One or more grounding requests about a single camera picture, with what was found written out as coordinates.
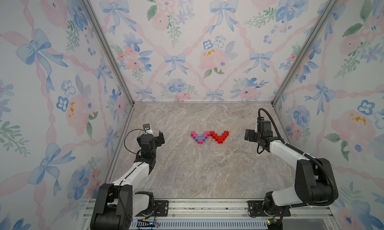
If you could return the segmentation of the blue lego brick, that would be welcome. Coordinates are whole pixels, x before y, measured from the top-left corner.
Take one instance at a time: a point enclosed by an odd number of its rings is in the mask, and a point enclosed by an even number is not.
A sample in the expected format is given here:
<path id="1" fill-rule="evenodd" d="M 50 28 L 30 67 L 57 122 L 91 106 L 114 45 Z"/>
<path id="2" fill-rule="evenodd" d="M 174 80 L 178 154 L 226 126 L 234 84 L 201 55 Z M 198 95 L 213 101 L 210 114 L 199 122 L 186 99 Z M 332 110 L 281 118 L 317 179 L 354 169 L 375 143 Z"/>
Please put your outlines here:
<path id="1" fill-rule="evenodd" d="M 204 137 L 204 136 L 197 136 L 195 138 L 195 140 L 196 140 L 196 142 L 204 142 L 206 140 L 206 137 Z"/>

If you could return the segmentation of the red long lego brick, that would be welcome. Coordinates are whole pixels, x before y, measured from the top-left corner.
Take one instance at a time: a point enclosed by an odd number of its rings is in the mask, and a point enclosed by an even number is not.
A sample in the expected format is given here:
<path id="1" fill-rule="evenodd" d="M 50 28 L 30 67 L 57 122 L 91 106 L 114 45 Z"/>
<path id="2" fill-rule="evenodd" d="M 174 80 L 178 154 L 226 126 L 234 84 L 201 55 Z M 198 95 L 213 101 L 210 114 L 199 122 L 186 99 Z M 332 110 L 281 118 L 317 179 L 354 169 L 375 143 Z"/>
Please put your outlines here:
<path id="1" fill-rule="evenodd" d="M 225 141 L 225 140 L 226 139 L 224 139 L 222 136 L 218 136 L 215 141 L 218 142 L 218 141 Z"/>

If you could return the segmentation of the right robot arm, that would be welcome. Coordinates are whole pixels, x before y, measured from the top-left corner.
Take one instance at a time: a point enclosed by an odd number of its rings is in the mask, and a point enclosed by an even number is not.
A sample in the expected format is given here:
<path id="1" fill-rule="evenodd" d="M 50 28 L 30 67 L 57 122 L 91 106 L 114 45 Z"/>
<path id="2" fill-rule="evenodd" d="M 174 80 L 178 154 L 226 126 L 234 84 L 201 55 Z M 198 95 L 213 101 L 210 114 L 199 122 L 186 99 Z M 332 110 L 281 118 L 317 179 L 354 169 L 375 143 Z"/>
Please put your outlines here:
<path id="1" fill-rule="evenodd" d="M 291 187 L 266 193 L 263 202 L 251 207 L 251 216 L 260 212 L 275 216 L 284 209 L 304 206 L 329 206 L 339 197 L 331 163 L 324 158 L 315 158 L 284 141 L 273 132 L 275 123 L 257 118 L 256 130 L 246 130 L 245 140 L 258 144 L 257 152 L 267 152 L 284 160 L 295 170 Z"/>

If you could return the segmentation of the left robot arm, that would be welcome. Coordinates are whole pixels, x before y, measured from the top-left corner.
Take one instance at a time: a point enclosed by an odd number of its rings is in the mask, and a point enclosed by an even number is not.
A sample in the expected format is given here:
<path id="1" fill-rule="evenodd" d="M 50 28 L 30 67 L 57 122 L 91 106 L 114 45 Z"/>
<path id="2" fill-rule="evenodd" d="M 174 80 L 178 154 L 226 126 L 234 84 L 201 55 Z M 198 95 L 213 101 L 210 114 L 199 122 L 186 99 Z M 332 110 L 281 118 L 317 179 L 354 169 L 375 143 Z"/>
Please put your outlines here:
<path id="1" fill-rule="evenodd" d="M 154 136 L 150 124 L 144 124 L 142 135 L 137 137 L 140 150 L 132 167 L 120 178 L 99 188 L 91 218 L 91 230 L 128 230 L 133 217 L 150 216 L 155 211 L 151 192 L 135 192 L 156 165 L 157 147 L 165 143 L 164 134 Z"/>

